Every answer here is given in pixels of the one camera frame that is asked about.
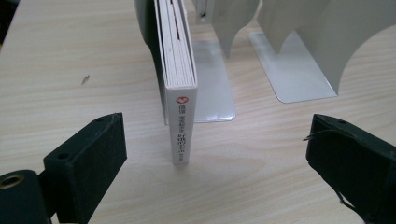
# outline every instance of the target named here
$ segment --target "book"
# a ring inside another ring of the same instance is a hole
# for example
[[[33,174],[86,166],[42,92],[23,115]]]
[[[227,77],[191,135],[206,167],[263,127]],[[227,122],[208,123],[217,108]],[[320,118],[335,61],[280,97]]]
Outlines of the book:
[[[190,160],[198,87],[186,10],[182,0],[153,2],[135,1],[136,12],[156,67],[173,163],[184,164]]]

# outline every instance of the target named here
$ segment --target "red logo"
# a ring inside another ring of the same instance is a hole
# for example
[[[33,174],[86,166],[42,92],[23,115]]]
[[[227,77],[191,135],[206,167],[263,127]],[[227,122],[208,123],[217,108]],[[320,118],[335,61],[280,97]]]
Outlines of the red logo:
[[[188,101],[189,101],[189,97],[187,96],[180,96],[176,99],[176,102],[181,105],[186,104]]]

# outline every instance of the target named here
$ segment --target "metal bookend base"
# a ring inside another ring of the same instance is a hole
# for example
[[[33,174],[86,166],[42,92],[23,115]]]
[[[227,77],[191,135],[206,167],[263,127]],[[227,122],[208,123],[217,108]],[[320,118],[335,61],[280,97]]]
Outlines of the metal bookend base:
[[[219,42],[196,41],[192,47],[198,76],[195,122],[233,120],[233,96]]]
[[[280,102],[337,96],[296,32],[287,37],[278,54],[263,33],[250,34],[249,39]]]

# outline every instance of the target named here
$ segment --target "table surface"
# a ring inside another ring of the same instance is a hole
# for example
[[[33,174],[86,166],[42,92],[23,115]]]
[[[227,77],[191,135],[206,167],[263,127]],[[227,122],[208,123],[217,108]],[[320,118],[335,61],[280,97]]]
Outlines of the table surface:
[[[192,39],[216,39],[187,3]],[[0,53],[0,174],[42,172],[88,122],[122,112],[128,160],[90,223],[362,223],[309,167],[302,140],[319,113],[396,145],[396,27],[354,54],[338,97],[294,104],[276,99],[255,31],[253,20],[225,60],[235,120],[194,125],[191,162],[176,167],[134,2],[21,1]]]

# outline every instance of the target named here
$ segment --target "book spine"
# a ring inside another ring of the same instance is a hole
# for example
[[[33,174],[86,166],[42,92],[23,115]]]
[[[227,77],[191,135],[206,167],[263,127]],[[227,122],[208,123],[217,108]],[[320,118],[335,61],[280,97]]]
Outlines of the book spine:
[[[174,165],[190,160],[197,89],[167,90],[169,128]]]

